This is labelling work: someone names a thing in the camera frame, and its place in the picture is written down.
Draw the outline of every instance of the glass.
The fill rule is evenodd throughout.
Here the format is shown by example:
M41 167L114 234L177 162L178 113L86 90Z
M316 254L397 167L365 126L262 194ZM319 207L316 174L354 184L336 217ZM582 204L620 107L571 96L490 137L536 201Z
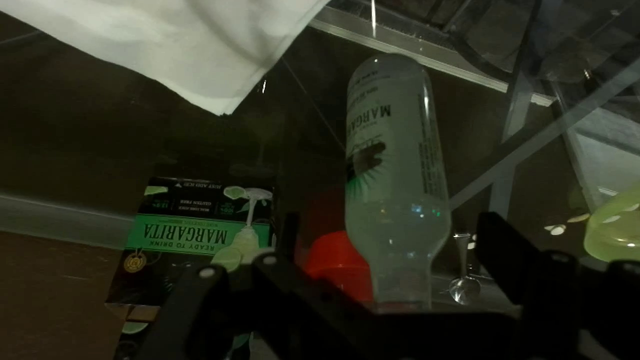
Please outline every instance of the glass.
M330 3L233 117L49 39L13 46L0 56L0 228L119 249L144 178L183 167L277 178L277 228L302 214L308 249L345 227L343 203L312 227L307 209L345 184L347 83L373 54L400 53L432 77L455 232L497 210L539 249L591 258L587 217L640 182L633 3L409 4ZM435 265L445 309L456 309L459 262L451 245Z

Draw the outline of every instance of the metal bar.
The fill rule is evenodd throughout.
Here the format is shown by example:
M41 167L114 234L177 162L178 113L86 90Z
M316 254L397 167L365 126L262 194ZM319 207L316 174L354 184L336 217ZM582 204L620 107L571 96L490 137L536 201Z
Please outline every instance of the metal bar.
M38 41L47 41L45 33L27 33L15 39L0 41L0 50L11 50L27 45L35 45Z
M638 148L634 148L630 145L625 145L625 143L617 143L617 140L612 140L609 137L602 137L599 132L578 129L577 135L592 139L592 140L602 143L602 145L612 147L612 148L620 148L623 152L630 152L634 157L640 157Z
M607 13L599 13L594 15L584 27L581 27L573 36L566 36L562 42L554 45L548 50L548 59L560 59L564 53L575 53L577 42L591 45L592 41L597 41L599 36L611 33L617 36L623 36L620 28L615 28L619 24L619 21L623 16L626 16L628 13L634 15L638 13L638 0L611 0L607 4ZM546 60L541 60L541 64L536 64L539 69L542 69L542 75L553 72L554 71L554 62L546 64Z
M123 249L132 219L0 194L0 232Z
M459 13L442 27L445 33L467 35L490 9L490 0L465 0Z
M441 41L435 41L427 35L417 36L417 31L410 28L407 28L407 33L392 28L390 24L384 24L382 19L378 19L377 39L373 39L370 22L367 19L341 9L333 9L330 4L311 22L311 27L321 33L345 39L348 42L356 42L378 53L397 53L412 56L427 69L451 75L455 79L463 79L467 83L474 83L485 89L507 93L508 85L504 80L497 80L481 72L478 69L470 67L467 59L460 56L455 49L445 46L441 45ZM550 107L554 98L536 93L532 96L532 102L539 107Z
M536 0L532 7L532 15L528 21L528 27L523 36L523 45L519 49L519 60L514 64L514 79L508 86L508 107L504 113L504 125L502 125L502 143L507 143L510 137L519 135L526 125L526 115L530 109L532 98L532 85L528 79L532 79L532 64L544 59L546 53L546 28L553 28L546 24L548 19L554 19L558 13L558 4L550 4L554 0ZM490 196L490 210L498 212L501 217L508 217L510 199L513 199L513 187L514 187L514 173L517 169L507 169L501 173L493 187Z
M571 109L571 104L575 104L575 98L569 96L566 86L560 86L558 83L553 83L553 86L554 86L554 93L557 93L557 96L558 96L558 107L560 107L560 111L566 113L566 111ZM573 94L577 94L577 93L581 94L581 98L584 98L584 90L582 90L582 89L577 86L577 90L573 90ZM597 196L599 196L599 194L597 194L597 192L592 190L592 187L589 187L589 182L587 182L584 167L582 167L582 147L581 147L581 143L578 143L577 129L578 129L578 126L575 126L575 129L564 129L564 130L562 130L562 132L564 132L564 140L569 143L566 155L569 155L571 165L573 165L573 169L575 169L578 187L582 188L582 192L587 192L587 196L584 196L587 207L589 207L591 210L594 210L597 204L599 204L599 203L597 203Z
M600 89L597 89L591 96L587 96L575 109L564 113L553 125L546 125L544 129L524 130L513 137L508 143L504 143L498 148L498 152L490 158L488 167L483 167L476 173L476 176L472 176L474 180L469 182L459 194L453 196L453 203L451 203L453 209L455 210L460 209L465 203L469 203L478 192L488 188L498 178L501 173L524 162L526 158L536 155L541 148L550 145L554 139L558 139L564 126L577 126L594 109L600 109L612 96L636 85L638 80L640 80L640 59L633 60L626 69L623 69L611 80L602 83Z
M400 13L395 13L390 9L384 9L382 4L377 7L374 0L350 0L350 3L333 3L328 4L333 11L343 11L347 15L352 15L352 7L359 4L360 9L360 15L365 16L362 21L367 22L373 22L373 15L377 15L377 22L378 27L386 27L386 28L392 28L397 33L405 33L405 35L412 35L415 39L418 41L428 41L428 42L435 42L439 46L448 46L448 36L432 27L432 24L427 24L427 22L420 22L420 21L415 21L415 19L409 19Z

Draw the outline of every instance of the black object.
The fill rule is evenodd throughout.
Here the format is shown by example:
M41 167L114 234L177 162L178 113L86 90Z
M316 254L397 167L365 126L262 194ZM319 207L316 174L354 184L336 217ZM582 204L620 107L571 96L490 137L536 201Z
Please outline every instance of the black object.
M326 358L581 358L578 331L619 358L638 358L625 319L640 314L640 265L607 274L562 253L539 253L501 217L483 214L478 258L523 305L495 312L377 317L283 254L227 274L190 271L155 322L141 360L224 358L235 334L259 333L284 360ZM625 306L611 309L625 295Z
M347 180L352 182L356 176L374 171L377 167L382 165L378 158L384 152L386 145L384 143L374 143L354 157L347 161Z

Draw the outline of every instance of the yellow object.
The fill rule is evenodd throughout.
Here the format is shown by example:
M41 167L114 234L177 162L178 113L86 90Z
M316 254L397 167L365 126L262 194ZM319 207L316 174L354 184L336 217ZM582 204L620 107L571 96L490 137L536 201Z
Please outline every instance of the yellow object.
M235 242L233 242L233 249L237 249L242 257L254 257L260 246L259 246L259 232L250 227L245 227Z
M640 184L620 192L592 214L584 251L604 262L640 261Z
M125 258L123 269L128 274L136 274L146 266L146 257L142 253L132 253Z
M222 249L217 257L214 257L214 261L213 261L213 265L221 265L221 266L224 266L227 269L227 272L233 272L233 271L237 271L241 265L242 265L242 254L237 251L237 249Z

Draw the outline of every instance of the red object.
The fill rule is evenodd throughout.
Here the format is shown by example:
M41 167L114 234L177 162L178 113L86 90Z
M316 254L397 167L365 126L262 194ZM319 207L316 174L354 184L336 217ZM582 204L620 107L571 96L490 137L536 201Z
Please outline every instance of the red object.
M373 279L367 261L350 245L347 232L328 232L312 242L304 272L343 289L360 305L373 302Z
M297 242L297 265L304 266L312 245L328 234L345 230L345 190L343 187L326 188L314 194L302 212L302 232Z

